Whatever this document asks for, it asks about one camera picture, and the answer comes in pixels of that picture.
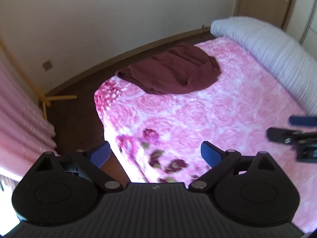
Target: wall outlet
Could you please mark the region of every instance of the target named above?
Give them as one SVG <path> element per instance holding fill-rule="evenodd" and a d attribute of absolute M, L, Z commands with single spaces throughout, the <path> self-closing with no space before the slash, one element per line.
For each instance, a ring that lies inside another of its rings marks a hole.
<path fill-rule="evenodd" d="M 53 68 L 51 60 L 47 60 L 46 62 L 42 63 L 44 70 L 47 72 L 49 69 Z"/>

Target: pink curtain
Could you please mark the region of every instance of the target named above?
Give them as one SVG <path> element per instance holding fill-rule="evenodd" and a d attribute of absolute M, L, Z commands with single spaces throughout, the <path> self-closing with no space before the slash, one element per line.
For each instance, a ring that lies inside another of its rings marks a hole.
<path fill-rule="evenodd" d="M 43 152 L 56 153 L 54 136 L 54 126 L 0 60 L 0 175 L 20 181 Z"/>

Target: black ribbed surface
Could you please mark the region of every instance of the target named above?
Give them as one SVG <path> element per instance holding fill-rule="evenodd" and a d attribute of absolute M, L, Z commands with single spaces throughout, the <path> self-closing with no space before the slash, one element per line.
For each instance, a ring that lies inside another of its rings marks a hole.
<path fill-rule="evenodd" d="M 132 183 L 107 194 L 81 220 L 57 227 L 20 223 L 5 238 L 295 238 L 302 232 L 287 223 L 271 228 L 247 227 L 221 215 L 205 194 L 183 184 Z"/>

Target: white pillow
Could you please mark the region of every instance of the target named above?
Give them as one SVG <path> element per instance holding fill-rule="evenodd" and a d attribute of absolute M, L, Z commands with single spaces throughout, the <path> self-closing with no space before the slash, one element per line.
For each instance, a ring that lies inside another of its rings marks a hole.
<path fill-rule="evenodd" d="M 250 17 L 213 21 L 210 33 L 245 47 L 289 91 L 303 110 L 317 115 L 317 62 L 279 28 Z"/>

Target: pink bedspread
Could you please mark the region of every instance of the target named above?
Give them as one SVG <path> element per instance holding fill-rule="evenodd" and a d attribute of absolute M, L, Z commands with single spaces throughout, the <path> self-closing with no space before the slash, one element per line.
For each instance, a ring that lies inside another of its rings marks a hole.
<path fill-rule="evenodd" d="M 317 165 L 296 162 L 289 146 L 266 139 L 267 128 L 287 127 L 291 114 L 304 112 L 234 41 L 217 38 L 197 46 L 214 56 L 222 71 L 219 80 L 203 91 L 151 95 L 118 77 L 96 91 L 105 140 L 128 176 L 132 181 L 188 185 L 210 169 L 200 155 L 204 140 L 244 155 L 265 150 L 300 192 L 294 223 L 304 231 L 317 228 Z"/>

